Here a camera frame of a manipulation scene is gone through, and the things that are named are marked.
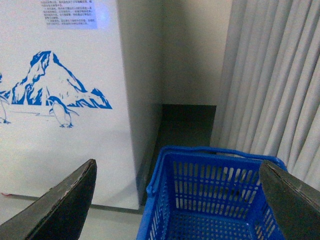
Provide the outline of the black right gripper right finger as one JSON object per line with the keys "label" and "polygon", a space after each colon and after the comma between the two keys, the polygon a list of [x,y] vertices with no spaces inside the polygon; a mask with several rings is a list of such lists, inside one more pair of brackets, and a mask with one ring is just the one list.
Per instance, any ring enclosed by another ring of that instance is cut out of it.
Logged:
{"label": "black right gripper right finger", "polygon": [[268,205],[286,240],[320,238],[320,192],[271,161],[259,168]]}

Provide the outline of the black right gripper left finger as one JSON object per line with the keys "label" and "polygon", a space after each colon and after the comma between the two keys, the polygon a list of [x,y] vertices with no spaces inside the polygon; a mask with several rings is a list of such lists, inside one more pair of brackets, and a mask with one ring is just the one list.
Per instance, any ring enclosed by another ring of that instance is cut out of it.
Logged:
{"label": "black right gripper left finger", "polygon": [[77,240],[92,203],[97,163],[89,159],[0,226],[2,240]]}

